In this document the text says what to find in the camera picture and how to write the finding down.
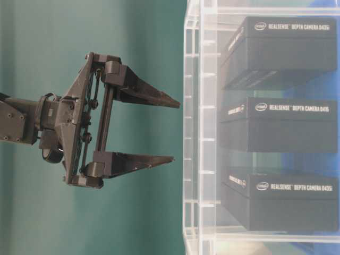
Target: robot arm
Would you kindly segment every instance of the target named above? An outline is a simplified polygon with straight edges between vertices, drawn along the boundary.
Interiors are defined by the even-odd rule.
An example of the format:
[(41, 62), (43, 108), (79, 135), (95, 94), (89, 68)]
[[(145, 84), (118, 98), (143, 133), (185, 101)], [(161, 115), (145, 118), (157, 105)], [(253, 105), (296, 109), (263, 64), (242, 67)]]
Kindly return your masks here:
[[(113, 100), (173, 108), (179, 108), (180, 103), (139, 79), (119, 57), (89, 53), (86, 60), (62, 97), (50, 93), (34, 102), (0, 93), (0, 140), (32, 145), (41, 131), (39, 148), (43, 159), (59, 163), (64, 158), (64, 181), (68, 185), (90, 188), (102, 188), (103, 179), (172, 162), (173, 157), (108, 152), (106, 142)], [(96, 87), (92, 98), (94, 78)], [(92, 141), (88, 127), (91, 111), (98, 107), (100, 80), (105, 86), (104, 100), (93, 162), (86, 164), (88, 144)]]

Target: product box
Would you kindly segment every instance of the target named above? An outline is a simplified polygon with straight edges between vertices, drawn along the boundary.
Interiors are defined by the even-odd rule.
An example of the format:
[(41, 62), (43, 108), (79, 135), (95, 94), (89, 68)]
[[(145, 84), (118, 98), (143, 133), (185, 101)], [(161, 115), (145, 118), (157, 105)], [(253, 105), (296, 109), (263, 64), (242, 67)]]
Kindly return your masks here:
[(246, 229), (338, 230), (337, 178), (257, 171), (231, 167), (223, 176), (222, 205)]
[(336, 21), (247, 17), (222, 52), (223, 86), (284, 90), (337, 69)]
[(337, 152), (337, 102), (248, 97), (218, 113), (218, 142), (247, 152)]

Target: screw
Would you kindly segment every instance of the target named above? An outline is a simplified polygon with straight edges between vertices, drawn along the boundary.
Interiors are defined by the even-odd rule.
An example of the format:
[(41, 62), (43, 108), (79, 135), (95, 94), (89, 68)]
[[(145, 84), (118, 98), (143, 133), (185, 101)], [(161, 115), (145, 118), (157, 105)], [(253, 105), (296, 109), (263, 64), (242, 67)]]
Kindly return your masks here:
[(92, 141), (92, 135), (90, 133), (84, 134), (82, 137), (83, 142), (90, 143)]
[(93, 110), (97, 109), (98, 105), (99, 104), (97, 100), (91, 100), (91, 107)]

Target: teal background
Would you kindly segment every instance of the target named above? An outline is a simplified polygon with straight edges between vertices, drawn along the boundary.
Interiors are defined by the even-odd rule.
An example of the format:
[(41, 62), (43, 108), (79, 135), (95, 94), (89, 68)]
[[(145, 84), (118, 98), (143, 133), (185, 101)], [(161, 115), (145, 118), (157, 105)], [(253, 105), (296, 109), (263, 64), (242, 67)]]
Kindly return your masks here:
[[(185, 5), (0, 0), (0, 91), (31, 100), (62, 95), (85, 54), (94, 51), (120, 56), (141, 78), (182, 101)], [(94, 135), (99, 114), (93, 113)], [(114, 102), (112, 116), (108, 150), (177, 161), (91, 190), (65, 185), (62, 165), (44, 162), (38, 143), (0, 144), (1, 255), (184, 254), (182, 110)]]

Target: intel logo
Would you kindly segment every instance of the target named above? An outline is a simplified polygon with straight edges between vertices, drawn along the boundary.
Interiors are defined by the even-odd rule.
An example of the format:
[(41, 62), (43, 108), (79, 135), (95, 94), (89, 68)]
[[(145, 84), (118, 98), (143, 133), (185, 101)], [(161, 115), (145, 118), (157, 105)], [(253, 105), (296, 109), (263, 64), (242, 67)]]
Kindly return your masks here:
[(268, 105), (266, 103), (259, 103), (255, 106), (255, 110), (258, 112), (263, 112), (268, 108)]
[(267, 190), (269, 188), (268, 182), (260, 182), (256, 185), (256, 188), (260, 191)]
[(265, 30), (266, 27), (267, 27), (267, 24), (264, 23), (264, 22), (259, 22), (255, 25), (255, 29), (258, 30), (258, 31)]

